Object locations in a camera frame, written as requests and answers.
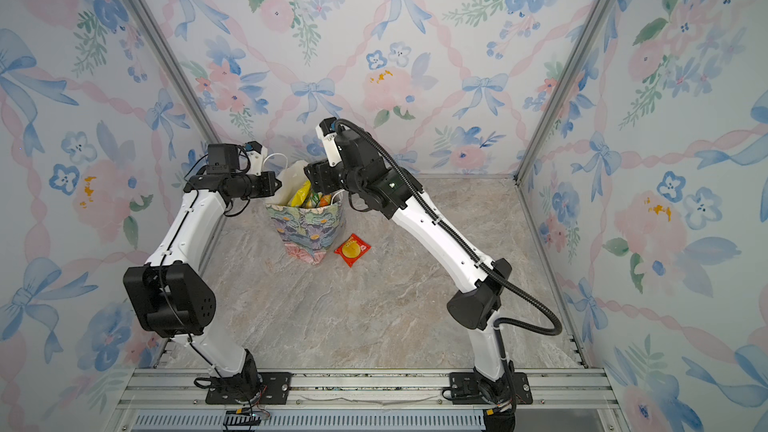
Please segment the orange snack packet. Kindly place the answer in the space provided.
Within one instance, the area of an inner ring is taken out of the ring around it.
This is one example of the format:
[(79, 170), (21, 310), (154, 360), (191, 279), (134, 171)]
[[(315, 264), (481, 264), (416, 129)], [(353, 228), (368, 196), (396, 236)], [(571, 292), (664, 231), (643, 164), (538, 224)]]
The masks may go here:
[(320, 200), (318, 201), (318, 204), (317, 204), (317, 208), (327, 207), (332, 203), (333, 203), (333, 195), (326, 194), (320, 197)]

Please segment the small red snack packet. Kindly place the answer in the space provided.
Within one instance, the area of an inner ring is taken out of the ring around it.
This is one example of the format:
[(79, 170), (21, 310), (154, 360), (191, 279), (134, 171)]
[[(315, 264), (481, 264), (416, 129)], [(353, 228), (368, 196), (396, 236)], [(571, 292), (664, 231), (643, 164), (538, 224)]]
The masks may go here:
[(371, 246), (367, 242), (362, 240), (357, 234), (352, 233), (335, 249), (335, 254), (340, 256), (348, 267), (352, 267), (370, 249)]

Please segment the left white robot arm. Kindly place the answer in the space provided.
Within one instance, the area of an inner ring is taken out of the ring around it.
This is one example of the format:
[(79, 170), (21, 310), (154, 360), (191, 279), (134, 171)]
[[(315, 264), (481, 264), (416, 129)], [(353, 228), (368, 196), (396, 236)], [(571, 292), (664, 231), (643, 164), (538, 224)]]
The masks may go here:
[(184, 186), (179, 212), (157, 249), (130, 267), (123, 285), (141, 327), (192, 350), (209, 373), (194, 384), (209, 397), (251, 405), (264, 385), (252, 353), (215, 320), (217, 299), (199, 273), (214, 230), (234, 199), (273, 196), (271, 172), (195, 175)]

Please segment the floral paper gift bag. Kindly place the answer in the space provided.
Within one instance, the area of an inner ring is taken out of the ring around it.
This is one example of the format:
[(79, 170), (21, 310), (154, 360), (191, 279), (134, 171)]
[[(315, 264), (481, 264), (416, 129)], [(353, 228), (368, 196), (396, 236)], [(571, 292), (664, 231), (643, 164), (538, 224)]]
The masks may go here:
[(307, 165), (306, 161), (299, 160), (281, 171), (277, 178), (282, 187), (275, 196), (265, 200), (265, 207), (286, 252), (303, 262), (317, 265), (344, 229), (342, 200), (346, 193), (339, 190), (332, 194), (333, 203), (323, 208), (289, 207), (292, 196), (308, 180), (304, 174)]

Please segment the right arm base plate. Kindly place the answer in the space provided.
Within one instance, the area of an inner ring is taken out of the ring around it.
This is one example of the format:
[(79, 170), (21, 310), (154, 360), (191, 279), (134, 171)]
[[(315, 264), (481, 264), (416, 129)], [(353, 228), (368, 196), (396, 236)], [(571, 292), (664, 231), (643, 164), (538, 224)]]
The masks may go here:
[(510, 400), (516, 405), (533, 403), (528, 377), (522, 372), (507, 374), (497, 381), (490, 381), (476, 371), (452, 372), (442, 395), (458, 405), (500, 407)]

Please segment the yellow snack packet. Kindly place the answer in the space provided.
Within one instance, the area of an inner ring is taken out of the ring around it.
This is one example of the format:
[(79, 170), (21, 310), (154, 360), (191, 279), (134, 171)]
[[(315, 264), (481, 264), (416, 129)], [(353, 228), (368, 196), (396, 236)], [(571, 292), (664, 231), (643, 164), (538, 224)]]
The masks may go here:
[(311, 182), (306, 180), (288, 202), (289, 207), (301, 208), (311, 194)]

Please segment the green Fox's candy bag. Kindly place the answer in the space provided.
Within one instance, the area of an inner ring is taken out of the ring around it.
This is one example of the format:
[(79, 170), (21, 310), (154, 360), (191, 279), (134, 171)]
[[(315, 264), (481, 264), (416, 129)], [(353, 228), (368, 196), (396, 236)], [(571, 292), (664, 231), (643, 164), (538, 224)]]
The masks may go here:
[(319, 203), (321, 202), (322, 194), (318, 192), (311, 191), (305, 200), (305, 202), (302, 204), (303, 208), (316, 208)]

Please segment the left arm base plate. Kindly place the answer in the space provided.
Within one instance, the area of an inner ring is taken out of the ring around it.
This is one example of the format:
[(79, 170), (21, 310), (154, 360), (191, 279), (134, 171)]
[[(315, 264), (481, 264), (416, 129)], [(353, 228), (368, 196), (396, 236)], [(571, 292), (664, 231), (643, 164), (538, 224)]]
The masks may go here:
[(290, 372), (258, 372), (254, 379), (223, 379), (222, 385), (209, 385), (208, 405), (285, 405), (291, 389)]

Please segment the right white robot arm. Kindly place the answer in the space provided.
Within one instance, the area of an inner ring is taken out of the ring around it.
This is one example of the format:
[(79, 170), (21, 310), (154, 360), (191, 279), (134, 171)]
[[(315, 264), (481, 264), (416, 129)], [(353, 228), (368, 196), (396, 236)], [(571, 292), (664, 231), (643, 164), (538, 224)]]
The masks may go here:
[(494, 261), (479, 252), (437, 210), (406, 171), (376, 159), (365, 167), (318, 161), (304, 167), (312, 187), (324, 194), (356, 194), (411, 234), (452, 278), (457, 292), (449, 300), (451, 317), (468, 330), (474, 353), (478, 394), (501, 406), (513, 399), (512, 371), (493, 322), (500, 317), (501, 285), (492, 278)]

